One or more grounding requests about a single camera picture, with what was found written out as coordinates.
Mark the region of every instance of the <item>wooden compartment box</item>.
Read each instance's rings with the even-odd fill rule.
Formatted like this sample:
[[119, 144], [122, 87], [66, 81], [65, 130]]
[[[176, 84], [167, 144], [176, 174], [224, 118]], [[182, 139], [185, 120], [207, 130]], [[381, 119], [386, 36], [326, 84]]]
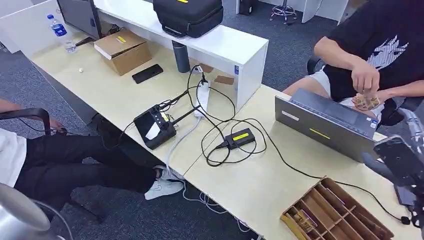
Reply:
[[389, 240], [394, 236], [330, 178], [322, 178], [280, 219], [300, 240]]

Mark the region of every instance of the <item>shoe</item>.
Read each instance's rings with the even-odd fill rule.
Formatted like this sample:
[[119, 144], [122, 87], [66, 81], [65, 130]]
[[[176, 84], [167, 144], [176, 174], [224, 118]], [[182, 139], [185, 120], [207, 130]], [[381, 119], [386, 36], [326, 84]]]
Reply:
[[166, 180], [154, 181], [153, 186], [144, 194], [146, 200], [152, 200], [160, 196], [176, 194], [184, 188], [182, 182], [173, 182]]
[[157, 165], [154, 169], [162, 169], [162, 176], [158, 180], [184, 180], [184, 177], [174, 169], [170, 168], [171, 172], [167, 170], [166, 166]]

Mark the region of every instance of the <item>power strip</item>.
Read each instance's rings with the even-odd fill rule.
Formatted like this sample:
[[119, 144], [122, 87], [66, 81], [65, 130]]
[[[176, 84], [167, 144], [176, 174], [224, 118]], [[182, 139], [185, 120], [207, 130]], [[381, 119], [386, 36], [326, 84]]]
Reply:
[[200, 103], [201, 107], [203, 108], [199, 108], [198, 110], [194, 111], [194, 116], [196, 116], [197, 118], [203, 119], [205, 117], [200, 111], [202, 111], [203, 113], [205, 113], [203, 110], [208, 111], [209, 92], [209, 82], [202, 82], [197, 88], [198, 100], [196, 99], [196, 107], [199, 106]]

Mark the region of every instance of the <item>laptop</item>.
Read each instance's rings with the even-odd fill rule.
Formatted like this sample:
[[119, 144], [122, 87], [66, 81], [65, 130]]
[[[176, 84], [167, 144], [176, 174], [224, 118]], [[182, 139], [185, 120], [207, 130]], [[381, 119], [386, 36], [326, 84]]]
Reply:
[[364, 152], [376, 156], [377, 119], [316, 93], [300, 88], [289, 101], [275, 96], [275, 119], [357, 162]]

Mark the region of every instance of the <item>white shorts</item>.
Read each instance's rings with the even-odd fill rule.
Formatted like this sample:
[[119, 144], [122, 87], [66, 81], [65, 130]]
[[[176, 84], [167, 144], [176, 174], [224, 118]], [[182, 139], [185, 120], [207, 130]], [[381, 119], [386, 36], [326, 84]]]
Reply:
[[[311, 77], [315, 79], [322, 87], [325, 89], [327, 94], [331, 96], [331, 88], [330, 88], [330, 80], [327, 74], [323, 71], [323, 68], [312, 75], [308, 75], [306, 77]], [[352, 97], [348, 97], [343, 99], [340, 104], [347, 107], [354, 107], [354, 103], [352, 102]], [[371, 112], [377, 117], [378, 122], [382, 119], [382, 111], [384, 109], [384, 103], [379, 105], [377, 108], [371, 110]]]

